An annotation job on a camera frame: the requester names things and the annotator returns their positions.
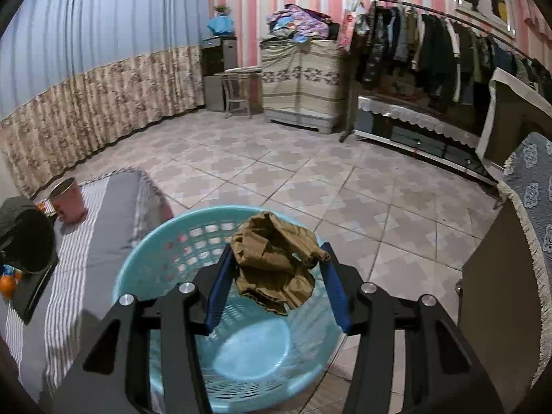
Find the brown paper trash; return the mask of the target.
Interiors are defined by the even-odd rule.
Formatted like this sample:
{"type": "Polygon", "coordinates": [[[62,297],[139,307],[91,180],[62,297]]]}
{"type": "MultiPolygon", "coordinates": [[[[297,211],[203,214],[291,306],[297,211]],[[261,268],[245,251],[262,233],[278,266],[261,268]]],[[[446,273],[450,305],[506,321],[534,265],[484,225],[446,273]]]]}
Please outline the brown paper trash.
{"type": "Polygon", "coordinates": [[[284,317],[313,295],[311,270],[330,261],[312,231],[271,211],[242,223],[230,246],[238,265],[235,285],[239,295],[284,317]]]}

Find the orange fruit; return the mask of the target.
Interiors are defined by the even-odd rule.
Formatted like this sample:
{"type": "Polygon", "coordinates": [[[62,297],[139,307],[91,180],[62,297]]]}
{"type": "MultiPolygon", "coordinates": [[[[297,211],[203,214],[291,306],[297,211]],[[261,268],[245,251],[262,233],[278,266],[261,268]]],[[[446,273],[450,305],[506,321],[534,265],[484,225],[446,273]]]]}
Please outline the orange fruit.
{"type": "Polygon", "coordinates": [[[0,278],[0,293],[6,300],[11,300],[15,290],[17,289],[17,281],[12,275],[2,275],[0,278]]]}

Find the turquoise plastic laundry basket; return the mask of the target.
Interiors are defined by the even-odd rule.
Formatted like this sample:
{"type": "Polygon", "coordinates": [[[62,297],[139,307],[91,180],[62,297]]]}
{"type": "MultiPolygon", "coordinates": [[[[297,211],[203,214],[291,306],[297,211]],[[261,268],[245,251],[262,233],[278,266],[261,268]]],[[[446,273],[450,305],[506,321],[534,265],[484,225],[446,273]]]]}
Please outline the turquoise plastic laundry basket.
{"type": "MultiPolygon", "coordinates": [[[[260,207],[192,210],[156,227],[126,258],[112,298],[156,299],[218,262],[224,246],[260,207]]],[[[219,325],[196,338],[201,372],[216,413],[276,406],[318,383],[343,335],[319,270],[313,295],[285,317],[269,313],[232,288],[219,325]]]]}

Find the black flat case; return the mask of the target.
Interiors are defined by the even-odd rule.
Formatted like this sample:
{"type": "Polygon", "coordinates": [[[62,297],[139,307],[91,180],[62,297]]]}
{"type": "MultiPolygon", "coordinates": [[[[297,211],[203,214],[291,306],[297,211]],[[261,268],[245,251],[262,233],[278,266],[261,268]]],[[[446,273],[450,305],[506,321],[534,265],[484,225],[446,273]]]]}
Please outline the black flat case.
{"type": "Polygon", "coordinates": [[[17,289],[6,300],[19,318],[30,323],[58,263],[50,218],[28,198],[13,196],[1,204],[1,276],[16,278],[17,289]]]}

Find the pink metal cup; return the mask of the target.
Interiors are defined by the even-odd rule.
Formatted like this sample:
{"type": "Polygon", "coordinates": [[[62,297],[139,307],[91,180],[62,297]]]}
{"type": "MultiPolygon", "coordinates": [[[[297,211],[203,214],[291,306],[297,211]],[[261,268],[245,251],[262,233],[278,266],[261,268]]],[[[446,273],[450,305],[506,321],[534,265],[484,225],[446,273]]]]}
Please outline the pink metal cup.
{"type": "Polygon", "coordinates": [[[50,204],[58,219],[64,224],[80,223],[87,214],[87,208],[76,178],[66,178],[50,192],[50,204]]]}

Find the blue patterned sofa cover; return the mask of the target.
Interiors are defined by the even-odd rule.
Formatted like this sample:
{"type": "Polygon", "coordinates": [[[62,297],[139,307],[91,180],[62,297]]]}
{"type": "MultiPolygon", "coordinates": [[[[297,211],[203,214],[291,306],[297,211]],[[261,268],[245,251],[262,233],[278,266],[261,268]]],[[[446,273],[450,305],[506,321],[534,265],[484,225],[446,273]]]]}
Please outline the blue patterned sofa cover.
{"type": "Polygon", "coordinates": [[[512,202],[530,249],[541,309],[537,382],[551,361],[551,141],[529,134],[505,161],[498,188],[512,202]]]}

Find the low TV bench lace cover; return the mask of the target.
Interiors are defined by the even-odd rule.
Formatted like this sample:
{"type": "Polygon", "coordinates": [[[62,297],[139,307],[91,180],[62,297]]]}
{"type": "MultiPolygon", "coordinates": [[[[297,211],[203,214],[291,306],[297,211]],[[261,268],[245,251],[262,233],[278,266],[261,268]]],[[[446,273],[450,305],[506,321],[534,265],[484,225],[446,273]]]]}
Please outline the low TV bench lace cover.
{"type": "Polygon", "coordinates": [[[404,151],[486,186],[498,183],[476,153],[480,137],[428,113],[360,95],[351,129],[359,138],[404,151]]]}

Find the clothes rack with garments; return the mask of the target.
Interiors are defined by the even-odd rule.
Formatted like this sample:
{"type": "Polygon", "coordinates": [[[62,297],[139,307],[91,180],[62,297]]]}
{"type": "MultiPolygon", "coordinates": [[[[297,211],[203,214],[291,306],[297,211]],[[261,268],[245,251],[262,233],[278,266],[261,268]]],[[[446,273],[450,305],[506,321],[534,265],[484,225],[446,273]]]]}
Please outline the clothes rack with garments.
{"type": "Polygon", "coordinates": [[[491,79],[539,107],[551,74],[535,59],[468,21],[398,0],[353,0],[338,45],[352,63],[346,135],[359,128],[361,97],[404,124],[475,144],[491,106],[491,79]]]}

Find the small wooden side table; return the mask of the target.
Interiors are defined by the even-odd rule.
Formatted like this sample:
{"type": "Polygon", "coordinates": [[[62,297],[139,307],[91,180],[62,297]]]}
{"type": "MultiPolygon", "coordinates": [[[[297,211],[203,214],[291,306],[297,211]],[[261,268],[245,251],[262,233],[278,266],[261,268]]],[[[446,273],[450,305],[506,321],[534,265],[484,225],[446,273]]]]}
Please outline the small wooden side table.
{"type": "Polygon", "coordinates": [[[263,111],[262,69],[260,66],[235,67],[217,73],[225,97],[225,116],[252,115],[263,111]]]}

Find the blue floral curtain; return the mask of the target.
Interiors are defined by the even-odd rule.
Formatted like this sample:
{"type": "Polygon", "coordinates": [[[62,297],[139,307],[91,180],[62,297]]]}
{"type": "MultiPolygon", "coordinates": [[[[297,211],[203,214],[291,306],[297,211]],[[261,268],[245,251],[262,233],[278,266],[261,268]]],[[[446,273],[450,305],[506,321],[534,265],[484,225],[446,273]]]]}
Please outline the blue floral curtain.
{"type": "Polygon", "coordinates": [[[23,0],[1,38],[1,155],[31,196],[204,103],[209,0],[23,0]]]}

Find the cloth covered cabinet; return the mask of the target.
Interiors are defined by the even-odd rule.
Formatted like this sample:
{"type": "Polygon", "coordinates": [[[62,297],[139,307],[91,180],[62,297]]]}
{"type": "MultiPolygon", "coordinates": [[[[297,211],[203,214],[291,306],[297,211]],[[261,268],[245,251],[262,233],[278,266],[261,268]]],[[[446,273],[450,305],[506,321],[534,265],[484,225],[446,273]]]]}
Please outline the cloth covered cabinet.
{"type": "Polygon", "coordinates": [[[332,133],[344,117],[347,99],[346,60],[337,43],[268,41],[260,52],[266,118],[332,133]]]}

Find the grey water dispenser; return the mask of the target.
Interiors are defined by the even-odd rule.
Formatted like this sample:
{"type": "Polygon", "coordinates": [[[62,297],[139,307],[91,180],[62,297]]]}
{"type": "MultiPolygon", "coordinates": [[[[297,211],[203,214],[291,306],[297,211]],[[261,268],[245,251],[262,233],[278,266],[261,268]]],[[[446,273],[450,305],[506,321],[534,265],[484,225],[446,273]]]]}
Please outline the grey water dispenser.
{"type": "Polygon", "coordinates": [[[201,41],[201,64],[205,106],[211,111],[225,111],[225,93],[221,75],[238,66],[237,38],[214,37],[201,41]]]}

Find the blue bag on dispenser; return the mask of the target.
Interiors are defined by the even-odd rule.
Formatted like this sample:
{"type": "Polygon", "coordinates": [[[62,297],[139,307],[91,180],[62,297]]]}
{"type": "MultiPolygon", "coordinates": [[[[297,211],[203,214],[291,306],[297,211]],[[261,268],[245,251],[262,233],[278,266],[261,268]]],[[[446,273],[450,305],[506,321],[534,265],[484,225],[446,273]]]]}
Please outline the blue bag on dispenser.
{"type": "Polygon", "coordinates": [[[214,37],[234,37],[234,21],[228,15],[218,15],[208,21],[208,29],[214,37]]]}

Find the pile of colourful clothes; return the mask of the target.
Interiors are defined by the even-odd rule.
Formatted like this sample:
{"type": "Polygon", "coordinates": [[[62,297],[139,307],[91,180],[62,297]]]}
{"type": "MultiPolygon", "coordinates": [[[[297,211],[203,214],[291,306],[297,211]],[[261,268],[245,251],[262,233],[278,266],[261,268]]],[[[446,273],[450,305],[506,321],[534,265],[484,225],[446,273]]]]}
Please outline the pile of colourful clothes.
{"type": "Polygon", "coordinates": [[[267,25],[263,42],[292,40],[302,44],[317,39],[336,40],[339,34],[339,24],[330,16],[295,4],[268,15],[267,25]]]}

